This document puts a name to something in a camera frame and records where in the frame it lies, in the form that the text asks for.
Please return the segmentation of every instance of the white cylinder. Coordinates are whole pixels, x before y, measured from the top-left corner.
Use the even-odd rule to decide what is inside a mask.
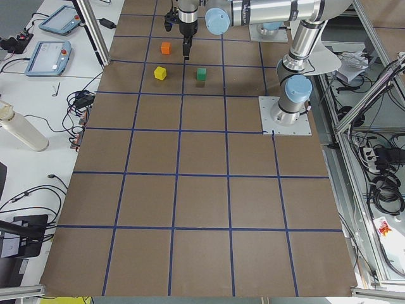
[[[34,151],[44,151],[49,146],[43,136],[24,116],[13,111],[9,104],[0,108],[0,124]]]

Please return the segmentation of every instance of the light blue cap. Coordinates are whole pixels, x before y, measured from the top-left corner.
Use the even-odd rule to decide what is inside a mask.
[[[304,103],[312,92],[311,81],[303,75],[294,75],[287,80],[285,93],[293,103]]]
[[[205,14],[207,29],[214,35],[222,35],[230,25],[228,14],[220,8],[210,8]]]
[[[263,24],[263,28],[266,30],[278,30],[283,25],[283,22],[268,22]]]

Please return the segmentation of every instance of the white desk surface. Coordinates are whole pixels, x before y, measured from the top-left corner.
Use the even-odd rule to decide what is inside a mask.
[[[115,23],[118,22],[123,2],[124,0],[113,0],[112,4],[105,4],[98,0],[90,0],[96,18],[107,18]],[[66,4],[69,5],[69,2],[45,0],[38,12],[49,15]],[[18,113],[44,117],[49,120],[54,130],[62,130],[61,121],[68,106],[67,95],[83,89],[93,77],[101,72],[101,67],[84,28],[76,28],[70,35],[63,37],[40,30],[37,27],[39,23],[40,21],[36,22],[34,31],[31,31],[34,33],[34,38],[28,45],[26,53],[14,55],[13,59],[30,57],[38,41],[69,40],[72,44],[73,54],[70,56],[66,70],[61,77],[26,77],[23,74],[27,66],[26,61],[10,65],[6,71],[13,73],[0,74],[0,98],[12,104]],[[101,27],[101,32],[109,48],[115,30]],[[93,81],[87,89],[94,92],[99,85],[99,78]],[[53,87],[57,87],[59,82],[58,96],[52,97]],[[49,147],[43,152],[32,151],[3,128],[0,129],[0,162],[8,167],[0,205],[14,195],[41,184],[52,184],[63,189],[56,179],[47,178],[48,174],[58,175],[67,184],[72,175],[77,153],[70,149],[69,135],[66,132],[53,133],[43,120],[32,117],[27,119],[49,139]],[[48,191],[38,191],[16,203],[7,205],[4,210],[28,206],[44,206],[56,210],[58,199]],[[0,219],[11,221],[14,216],[34,214],[44,214],[44,211],[25,210],[24,212],[4,213],[0,214]],[[51,242],[44,243],[41,254],[29,260],[22,286],[39,283],[51,244]]]

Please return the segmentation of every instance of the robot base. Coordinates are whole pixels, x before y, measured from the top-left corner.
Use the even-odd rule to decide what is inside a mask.
[[[290,136],[311,136],[311,127],[309,126],[307,114],[301,115],[294,125],[284,127],[276,123],[271,117],[271,108],[278,102],[276,96],[260,96],[259,106],[261,115],[261,126],[264,135],[290,135]]]
[[[251,41],[288,43],[289,38],[286,30],[279,29],[275,35],[263,35],[259,32],[258,26],[260,26],[260,24],[249,25]]]

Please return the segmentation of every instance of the robotic arm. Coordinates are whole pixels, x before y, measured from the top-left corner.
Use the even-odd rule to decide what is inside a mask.
[[[327,21],[339,16],[352,0],[208,0],[206,24],[214,35],[229,26],[301,20],[288,54],[280,60],[277,75],[282,88],[271,115],[280,125],[292,125],[308,100],[312,83],[302,74]]]
[[[185,60],[190,59],[192,38],[197,33],[198,21],[197,10],[199,5],[205,1],[201,0],[178,0],[178,8],[174,7],[173,1],[170,11],[165,16],[165,29],[171,31],[173,23],[178,24],[183,38],[183,56]]]

